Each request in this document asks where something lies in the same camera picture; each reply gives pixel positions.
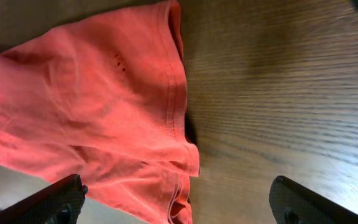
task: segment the wood grain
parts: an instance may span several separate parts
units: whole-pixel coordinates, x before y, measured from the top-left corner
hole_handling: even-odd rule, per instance
[[[0,4],[0,51],[57,24],[153,1],[41,2]],[[277,175],[358,213],[358,13],[350,1],[179,2],[201,155],[195,222],[275,223]]]

